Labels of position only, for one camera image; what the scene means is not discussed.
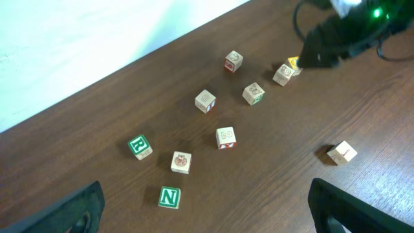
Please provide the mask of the red snail block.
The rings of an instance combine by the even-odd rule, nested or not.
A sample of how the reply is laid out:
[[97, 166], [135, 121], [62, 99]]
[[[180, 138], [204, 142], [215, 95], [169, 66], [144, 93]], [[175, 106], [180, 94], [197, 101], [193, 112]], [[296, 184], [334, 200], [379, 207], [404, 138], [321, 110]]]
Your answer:
[[283, 64], [276, 71], [273, 80], [284, 87], [289, 82], [294, 73], [294, 69], [290, 68], [288, 65]]

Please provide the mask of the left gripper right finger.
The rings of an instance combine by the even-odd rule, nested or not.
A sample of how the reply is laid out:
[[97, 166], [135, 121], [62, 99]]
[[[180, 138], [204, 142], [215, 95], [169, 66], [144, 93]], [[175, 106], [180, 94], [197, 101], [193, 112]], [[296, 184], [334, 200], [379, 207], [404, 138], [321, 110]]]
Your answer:
[[311, 182], [308, 204], [317, 233], [412, 233], [413, 227], [320, 178]]

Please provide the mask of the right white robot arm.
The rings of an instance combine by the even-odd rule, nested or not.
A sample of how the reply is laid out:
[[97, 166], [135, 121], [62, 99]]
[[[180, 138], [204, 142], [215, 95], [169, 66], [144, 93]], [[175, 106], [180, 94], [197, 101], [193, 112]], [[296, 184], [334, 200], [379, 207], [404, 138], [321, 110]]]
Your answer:
[[[298, 25], [298, 13], [304, 4], [320, 10], [333, 9], [335, 13], [317, 24], [306, 35]], [[382, 45], [389, 37], [413, 26], [412, 0], [378, 1], [300, 1], [292, 16], [292, 26], [303, 42], [297, 66], [301, 69], [334, 68], [342, 60], [351, 59], [376, 47], [381, 60], [388, 62], [410, 61], [405, 58], [388, 58]]]

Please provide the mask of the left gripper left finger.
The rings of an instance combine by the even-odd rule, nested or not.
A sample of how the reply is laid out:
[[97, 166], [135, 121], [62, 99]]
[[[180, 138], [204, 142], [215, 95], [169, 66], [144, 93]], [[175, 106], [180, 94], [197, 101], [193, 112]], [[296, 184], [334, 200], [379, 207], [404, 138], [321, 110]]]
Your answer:
[[2, 228], [1, 233], [95, 233], [99, 229], [104, 206], [102, 187], [99, 181], [95, 181], [43, 210]]

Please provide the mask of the green N block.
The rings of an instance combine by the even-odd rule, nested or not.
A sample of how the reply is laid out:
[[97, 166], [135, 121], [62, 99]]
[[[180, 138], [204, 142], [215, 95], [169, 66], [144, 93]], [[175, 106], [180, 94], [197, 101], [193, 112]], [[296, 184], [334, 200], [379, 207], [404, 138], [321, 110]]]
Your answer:
[[178, 209], [180, 204], [181, 189], [163, 186], [160, 191], [158, 205], [164, 208]]

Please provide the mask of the red shell picture block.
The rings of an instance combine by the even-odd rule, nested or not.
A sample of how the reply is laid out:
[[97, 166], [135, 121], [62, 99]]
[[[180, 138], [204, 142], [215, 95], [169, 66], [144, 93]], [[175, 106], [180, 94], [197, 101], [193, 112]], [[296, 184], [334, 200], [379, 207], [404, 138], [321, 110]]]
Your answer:
[[189, 174], [191, 166], [191, 153], [175, 151], [171, 162], [171, 171]]

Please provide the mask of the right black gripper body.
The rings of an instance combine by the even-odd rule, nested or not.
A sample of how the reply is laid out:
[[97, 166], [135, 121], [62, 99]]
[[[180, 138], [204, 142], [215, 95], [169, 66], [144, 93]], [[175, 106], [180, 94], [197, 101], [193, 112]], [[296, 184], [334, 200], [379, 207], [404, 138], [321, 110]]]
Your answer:
[[390, 36], [404, 31], [404, 0], [358, 1], [300, 1], [320, 10], [334, 9], [336, 13], [317, 24], [306, 35], [297, 28], [303, 42], [299, 55], [300, 68], [334, 68], [342, 60], [350, 59], [376, 47], [380, 59], [401, 62], [404, 58], [388, 58], [382, 45]]

